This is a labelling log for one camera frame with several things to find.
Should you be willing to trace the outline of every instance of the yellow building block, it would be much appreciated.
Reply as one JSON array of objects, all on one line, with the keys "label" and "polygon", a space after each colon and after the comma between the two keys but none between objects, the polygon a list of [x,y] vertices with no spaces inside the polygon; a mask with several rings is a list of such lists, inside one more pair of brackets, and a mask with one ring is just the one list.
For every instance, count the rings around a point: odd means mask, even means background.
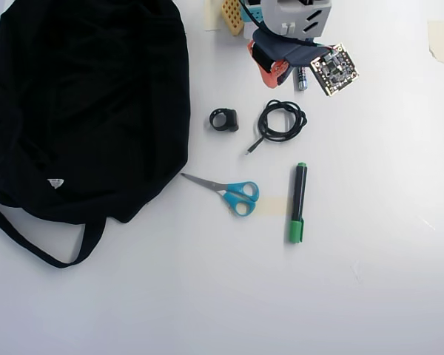
[{"label": "yellow building block", "polygon": [[238,0],[225,0],[222,4],[222,17],[230,32],[238,36],[243,29],[241,7]]}]

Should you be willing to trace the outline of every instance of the white logo tag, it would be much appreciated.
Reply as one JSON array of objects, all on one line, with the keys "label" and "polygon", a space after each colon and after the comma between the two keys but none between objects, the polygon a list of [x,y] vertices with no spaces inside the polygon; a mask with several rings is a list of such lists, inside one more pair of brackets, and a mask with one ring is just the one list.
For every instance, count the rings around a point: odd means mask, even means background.
[{"label": "white logo tag", "polygon": [[54,189],[59,189],[64,183],[63,179],[47,179]]}]

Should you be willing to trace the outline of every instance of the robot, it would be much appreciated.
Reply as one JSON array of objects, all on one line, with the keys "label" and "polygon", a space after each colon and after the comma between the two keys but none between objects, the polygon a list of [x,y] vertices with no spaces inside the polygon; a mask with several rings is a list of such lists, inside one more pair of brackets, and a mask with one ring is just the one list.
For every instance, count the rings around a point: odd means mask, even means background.
[{"label": "robot", "polygon": [[[342,44],[326,46],[314,42],[326,27],[332,0],[239,1],[241,11],[258,27],[248,48],[268,87],[281,85],[294,68],[302,73],[310,67],[328,96],[358,78]],[[260,5],[263,21],[253,16],[249,9],[253,5]]]}]

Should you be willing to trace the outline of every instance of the black ring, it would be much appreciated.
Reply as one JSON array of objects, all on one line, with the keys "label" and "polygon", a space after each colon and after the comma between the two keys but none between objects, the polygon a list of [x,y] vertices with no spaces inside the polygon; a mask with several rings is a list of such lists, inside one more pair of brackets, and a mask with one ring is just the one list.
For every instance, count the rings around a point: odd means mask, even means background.
[{"label": "black ring", "polygon": [[[225,116],[225,123],[222,126],[214,126],[215,116],[223,114]],[[238,122],[237,122],[237,111],[234,109],[216,109],[213,113],[211,113],[209,118],[210,125],[216,131],[230,131],[235,132],[238,131]]]}]

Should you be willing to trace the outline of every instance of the white table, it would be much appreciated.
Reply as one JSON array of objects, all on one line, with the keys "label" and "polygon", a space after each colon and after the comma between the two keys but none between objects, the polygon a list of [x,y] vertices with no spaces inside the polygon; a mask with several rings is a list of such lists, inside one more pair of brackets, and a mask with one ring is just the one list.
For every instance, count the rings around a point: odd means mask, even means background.
[{"label": "white table", "polygon": [[[305,93],[266,88],[246,41],[204,32],[201,0],[177,3],[191,61],[185,171],[254,180],[277,207],[235,218],[179,177],[64,271],[0,232],[0,355],[444,354],[444,64],[427,36],[444,0],[335,0],[322,41],[342,41],[361,78],[333,98],[312,75]],[[271,98],[298,102],[309,124],[245,157]],[[207,127],[217,107],[238,111],[237,133]],[[300,161],[305,242],[293,246],[284,214]],[[72,258],[79,227],[1,210]]]}]

